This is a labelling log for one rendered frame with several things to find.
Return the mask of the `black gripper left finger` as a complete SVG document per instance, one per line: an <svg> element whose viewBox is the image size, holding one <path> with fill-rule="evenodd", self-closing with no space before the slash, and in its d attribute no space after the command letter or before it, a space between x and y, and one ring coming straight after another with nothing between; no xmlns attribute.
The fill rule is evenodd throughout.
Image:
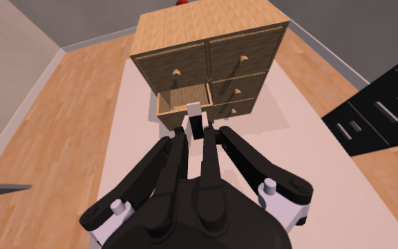
<svg viewBox="0 0 398 249"><path fill-rule="evenodd" d="M100 246L148 199L142 223L149 236L158 239L171 228L178 179L188 176L189 116L173 130L174 138L161 138L113 190L81 215L79 223Z"/></svg>

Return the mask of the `brown wooden drawer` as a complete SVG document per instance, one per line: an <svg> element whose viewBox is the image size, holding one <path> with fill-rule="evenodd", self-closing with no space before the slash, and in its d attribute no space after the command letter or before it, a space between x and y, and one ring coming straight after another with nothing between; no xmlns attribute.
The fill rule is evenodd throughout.
<svg viewBox="0 0 398 249"><path fill-rule="evenodd" d="M209 41L211 79L266 70L282 26Z"/></svg>
<svg viewBox="0 0 398 249"><path fill-rule="evenodd" d="M136 60L156 91L208 81L204 42Z"/></svg>
<svg viewBox="0 0 398 249"><path fill-rule="evenodd" d="M264 75L262 72L212 82L213 104L256 96Z"/></svg>
<svg viewBox="0 0 398 249"><path fill-rule="evenodd" d="M213 105L214 119L249 113L255 98Z"/></svg>
<svg viewBox="0 0 398 249"><path fill-rule="evenodd" d="M214 108L208 83L158 93L156 116L169 131L174 131L188 115L186 105L194 102L200 102L201 111L206 111L207 120L213 124Z"/></svg>

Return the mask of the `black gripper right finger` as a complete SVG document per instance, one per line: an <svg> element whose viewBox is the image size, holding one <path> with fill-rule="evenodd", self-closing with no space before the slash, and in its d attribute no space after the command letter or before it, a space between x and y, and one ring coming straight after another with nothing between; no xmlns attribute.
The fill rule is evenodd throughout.
<svg viewBox="0 0 398 249"><path fill-rule="evenodd" d="M305 179L271 163L228 126L213 128L202 112L203 158L198 191L198 214L204 229L217 232L226 224L225 201L216 145L222 148L258 196L262 208L273 215L287 234L304 225L313 195Z"/></svg>

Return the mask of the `black and white eraser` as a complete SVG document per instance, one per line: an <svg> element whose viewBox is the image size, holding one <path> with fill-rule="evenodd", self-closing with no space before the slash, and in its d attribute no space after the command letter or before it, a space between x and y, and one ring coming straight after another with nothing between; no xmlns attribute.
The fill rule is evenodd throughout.
<svg viewBox="0 0 398 249"><path fill-rule="evenodd" d="M193 139L204 138L204 131L202 128L202 111L200 102L194 102L186 105L187 112L191 124Z"/></svg>

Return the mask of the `small wooden chest of drawers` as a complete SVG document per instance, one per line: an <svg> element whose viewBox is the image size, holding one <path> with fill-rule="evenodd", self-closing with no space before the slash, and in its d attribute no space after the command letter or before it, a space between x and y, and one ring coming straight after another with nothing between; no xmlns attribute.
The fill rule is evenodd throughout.
<svg viewBox="0 0 398 249"><path fill-rule="evenodd" d="M212 99L211 83L244 75L265 72L258 93L249 113L252 112L272 62L290 20L268 0L199 0L179 6L149 12L140 16L129 57L158 97L158 93L208 83ZM283 30L266 70L211 79L209 41L282 26ZM136 57L205 43L208 81L156 91L138 64ZM250 98L243 98L245 100ZM239 100L232 100L234 102ZM242 115L246 115L242 114Z"/></svg>

